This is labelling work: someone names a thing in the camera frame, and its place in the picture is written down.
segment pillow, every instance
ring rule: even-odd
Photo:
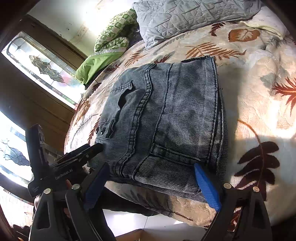
[[[248,19],[259,12],[260,0],[150,0],[135,2],[140,33],[151,48],[182,32],[208,24]]]
[[[87,84],[97,71],[121,57],[128,43],[127,38],[118,37],[103,45],[101,51],[90,55],[76,70],[76,79],[82,84]]]
[[[136,12],[133,9],[120,13],[112,18],[107,28],[97,37],[94,51],[101,51],[102,47],[115,39],[126,25],[136,23],[136,18]]]
[[[259,13],[251,20],[241,22],[252,28],[268,30],[276,34],[279,40],[283,40],[284,37],[289,34],[289,31],[279,17],[267,6],[262,7]]]

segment blue gripper pad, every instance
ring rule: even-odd
[[[212,184],[210,178],[204,172],[204,169],[198,164],[194,164],[195,178],[198,186],[202,190],[202,193],[211,208],[214,208],[216,212],[221,209],[221,202],[219,200],[219,192]]]

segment green fabric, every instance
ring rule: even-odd
[[[107,28],[98,36],[94,46],[94,51],[101,51],[102,47],[115,39],[126,25],[137,22],[135,10],[130,9],[124,13],[120,13],[111,19]]]
[[[128,30],[135,24],[136,12],[130,9],[116,15],[107,28],[98,36],[94,51],[77,69],[76,78],[86,84],[92,76],[123,55],[128,47]]]
[[[86,84],[100,69],[108,66],[123,55],[124,52],[101,53],[89,56],[76,71],[76,78]]]

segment metal screw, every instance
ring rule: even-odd
[[[253,191],[254,191],[254,192],[259,192],[260,189],[259,189],[259,187],[253,187]]]
[[[103,129],[101,130],[101,135],[104,134],[106,131],[106,127],[103,127]]]
[[[77,190],[77,189],[79,189],[80,188],[80,185],[79,184],[74,184],[73,186],[72,186],[72,189],[74,189],[74,190]]]
[[[45,194],[50,194],[51,193],[51,189],[50,188],[46,188],[43,192],[45,193]]]
[[[226,189],[230,189],[230,188],[231,188],[231,184],[229,184],[229,183],[224,183],[223,187],[226,188]]]
[[[89,175],[94,171],[94,169],[90,168],[89,169]]]

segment white wall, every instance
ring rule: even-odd
[[[31,16],[71,42],[87,56],[109,20],[138,0],[41,0]]]

